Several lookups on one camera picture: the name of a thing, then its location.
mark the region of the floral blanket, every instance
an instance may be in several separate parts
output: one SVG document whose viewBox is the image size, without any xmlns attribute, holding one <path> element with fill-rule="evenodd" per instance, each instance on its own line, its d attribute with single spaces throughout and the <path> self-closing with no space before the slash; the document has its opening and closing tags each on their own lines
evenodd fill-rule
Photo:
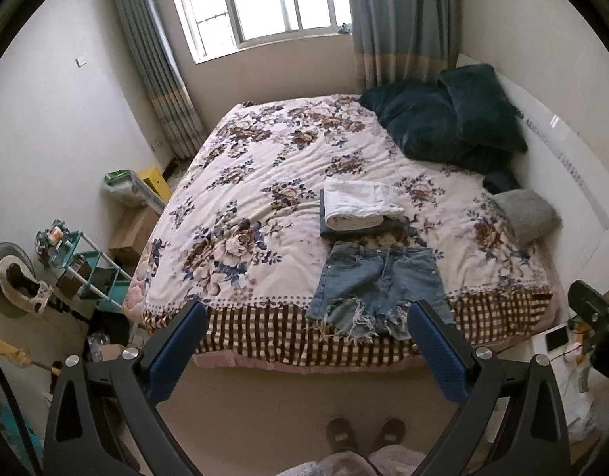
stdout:
<svg viewBox="0 0 609 476">
<path fill-rule="evenodd" d="M 408 229 L 355 238 L 433 249 L 459 328 L 476 344 L 527 336 L 551 300 L 536 247 L 519 250 L 482 176 L 404 157 L 348 95 L 238 105 L 168 203 L 124 302 L 155 330 L 189 302 L 209 311 L 201 353 L 281 366 L 376 369 L 417 358 L 412 342 L 321 339 L 306 316 L 331 244 L 319 236 L 328 176 L 404 191 Z"/>
</svg>

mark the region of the beige wall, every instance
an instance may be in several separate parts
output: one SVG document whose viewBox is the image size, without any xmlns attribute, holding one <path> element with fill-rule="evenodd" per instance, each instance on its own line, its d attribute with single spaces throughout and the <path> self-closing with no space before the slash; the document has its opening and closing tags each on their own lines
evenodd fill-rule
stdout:
<svg viewBox="0 0 609 476">
<path fill-rule="evenodd" d="M 356 92 L 353 42 L 318 36 L 252 47 L 196 64 L 173 0 L 156 0 L 188 92 L 208 129 L 234 105 Z"/>
<path fill-rule="evenodd" d="M 76 58 L 86 64 L 78 68 Z M 113 0 L 46 0 L 0 60 L 0 242 L 35 261 L 36 232 L 61 218 L 107 246 L 123 206 L 102 193 L 102 178 L 157 164 L 145 136 L 159 134 Z M 36 274 L 52 283 L 37 262 Z M 0 313 L 0 338 L 47 365 L 81 352 L 85 334 L 54 310 L 42 320 Z M 49 373 L 4 370 L 43 436 Z"/>
<path fill-rule="evenodd" d="M 560 116 L 609 171 L 609 53 L 568 0 L 463 0 L 462 52 Z"/>
</svg>

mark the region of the yellow box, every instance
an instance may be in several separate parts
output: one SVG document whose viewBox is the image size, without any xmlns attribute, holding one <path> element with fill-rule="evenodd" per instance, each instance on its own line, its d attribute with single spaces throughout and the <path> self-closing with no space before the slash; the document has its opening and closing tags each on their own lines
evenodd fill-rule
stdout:
<svg viewBox="0 0 609 476">
<path fill-rule="evenodd" d="M 161 173 L 157 169 L 156 166 L 151 166 L 137 173 L 137 176 L 144 181 L 151 190 L 153 190 L 157 195 L 161 197 L 161 200 L 164 202 L 168 202 L 170 200 L 170 196 L 172 195 L 172 191 L 164 181 L 164 178 L 161 176 Z"/>
</svg>

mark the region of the window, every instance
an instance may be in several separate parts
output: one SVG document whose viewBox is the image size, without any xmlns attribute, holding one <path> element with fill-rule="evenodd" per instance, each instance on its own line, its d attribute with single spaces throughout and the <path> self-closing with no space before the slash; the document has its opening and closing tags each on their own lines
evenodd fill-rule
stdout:
<svg viewBox="0 0 609 476">
<path fill-rule="evenodd" d="M 348 0 L 175 0 L 195 62 L 290 37 L 338 32 Z"/>
</svg>

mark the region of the window frame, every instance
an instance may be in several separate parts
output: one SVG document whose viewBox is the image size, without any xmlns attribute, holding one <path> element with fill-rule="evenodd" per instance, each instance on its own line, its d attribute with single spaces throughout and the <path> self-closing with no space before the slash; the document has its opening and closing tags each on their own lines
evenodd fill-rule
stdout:
<svg viewBox="0 0 609 476">
<path fill-rule="evenodd" d="M 338 34 L 340 25 L 337 23 L 337 18 L 335 16 L 335 3 L 334 0 L 327 0 L 327 7 L 329 9 L 329 20 L 331 22 L 331 26 L 329 27 L 318 27 L 318 28 L 302 28 L 302 20 L 300 17 L 300 8 L 298 6 L 298 1 L 294 0 L 294 7 L 296 9 L 296 20 L 298 30 L 289 30 L 285 32 L 278 32 L 275 34 L 264 35 L 261 37 L 255 37 L 253 39 L 245 39 L 243 36 L 242 27 L 239 21 L 239 15 L 236 9 L 236 3 L 234 0 L 225 0 L 225 5 L 227 8 L 227 13 L 230 19 L 230 24 L 232 25 L 232 33 L 234 37 L 234 49 L 231 51 L 224 52 L 217 56 L 208 56 L 201 55 L 200 48 L 202 46 L 201 34 L 199 32 L 199 27 L 197 25 L 197 20 L 194 16 L 194 12 L 192 10 L 192 4 L 190 0 L 174 0 L 175 5 L 177 7 L 177 13 L 179 14 L 179 18 L 182 21 L 183 31 L 186 36 L 186 41 L 188 42 L 188 47 L 190 48 L 190 52 L 194 59 L 194 62 L 199 64 L 211 59 L 216 59 L 218 57 L 223 57 L 229 55 L 231 53 L 237 52 L 239 50 L 258 46 L 261 44 L 273 43 L 276 41 L 284 41 L 289 39 L 296 39 L 308 36 L 316 36 L 316 35 L 329 35 L 329 34 Z M 283 10 L 283 15 L 285 15 L 286 10 L 284 6 L 281 6 Z"/>
</svg>

